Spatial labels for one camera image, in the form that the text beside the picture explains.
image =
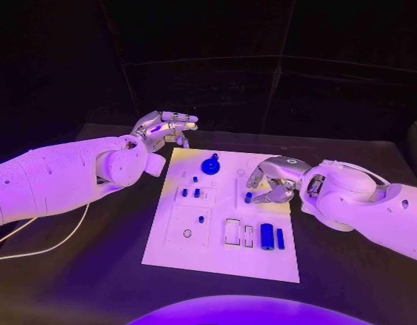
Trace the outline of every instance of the black table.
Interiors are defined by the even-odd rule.
[[[130,127],[87,125],[78,139],[123,135]],[[392,182],[417,185],[390,142],[196,131],[194,148],[281,154],[319,164],[351,162]],[[173,145],[160,154],[170,159]],[[258,295],[310,303],[375,324],[417,324],[417,261],[356,232],[338,232],[292,201],[300,284],[142,265],[165,172],[144,174],[94,202],[81,229],[54,251],[0,261],[0,324],[124,324],[152,310],[211,295]],[[84,208],[41,218],[6,242],[0,255],[55,245]]]

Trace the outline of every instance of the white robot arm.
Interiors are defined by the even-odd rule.
[[[182,131],[196,130],[196,116],[152,112],[132,135],[103,137],[31,150],[0,164],[0,225],[57,215],[134,184],[142,173],[159,176],[165,142],[186,148]]]
[[[312,168],[281,156],[260,163],[247,186],[256,188],[264,175],[273,190],[254,197],[256,203],[289,202],[299,190],[303,212],[325,225],[345,232],[356,229],[377,244],[417,259],[416,187],[388,183],[345,162],[325,160]]]

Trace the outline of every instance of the white board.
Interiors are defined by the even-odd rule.
[[[206,175],[201,164],[214,153],[219,155],[221,169]],[[289,203],[247,204],[244,200],[247,192],[256,196],[271,190],[266,180],[257,189],[245,186],[250,173],[271,156],[173,149],[143,264],[300,282]],[[199,198],[194,196],[196,188]],[[263,223],[274,226],[271,251],[261,249]],[[279,228],[284,250],[279,249]]]

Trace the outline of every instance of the robotic hand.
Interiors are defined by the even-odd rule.
[[[345,232],[356,229],[377,244],[417,259],[416,187],[388,183],[349,163],[325,160],[312,167],[281,156],[260,163],[247,187],[256,188],[264,176],[273,190],[254,197],[254,203],[289,202],[297,190],[303,212],[325,225]]]
[[[196,122],[152,112],[130,135],[44,147],[0,164],[0,225],[74,210],[133,185],[144,171],[159,176],[166,160],[153,152],[166,142],[188,148],[183,131]]]

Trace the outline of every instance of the cable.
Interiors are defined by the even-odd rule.
[[[90,203],[88,203],[88,205],[87,205],[87,210],[84,211],[84,216],[81,217],[81,220],[80,220],[80,222],[78,222],[78,224],[77,224],[77,227],[75,227],[74,231],[70,233],[70,235],[67,236],[67,238],[65,238],[65,239],[64,239],[64,240],[62,240],[62,241],[61,241],[55,246],[52,246],[51,248],[44,249],[42,251],[38,251],[38,252],[32,252],[32,253],[26,253],[26,254],[19,254],[19,255],[3,256],[3,257],[0,257],[0,260],[3,260],[3,259],[15,259],[15,258],[18,258],[18,257],[25,257],[25,256],[38,255],[38,254],[42,254],[42,253],[49,252],[49,251],[54,250],[58,246],[61,246],[61,245],[64,244],[64,242],[70,239],[70,237],[74,236],[74,233],[77,232],[77,230],[78,230],[78,228],[80,228],[80,226],[81,226],[81,223],[84,222],[84,217],[87,216],[88,208],[90,208]]]
[[[33,218],[28,221],[28,223],[25,223],[13,232],[10,232],[2,239],[0,242],[6,239],[9,239],[28,225],[31,225],[31,223],[38,220],[38,218]]]

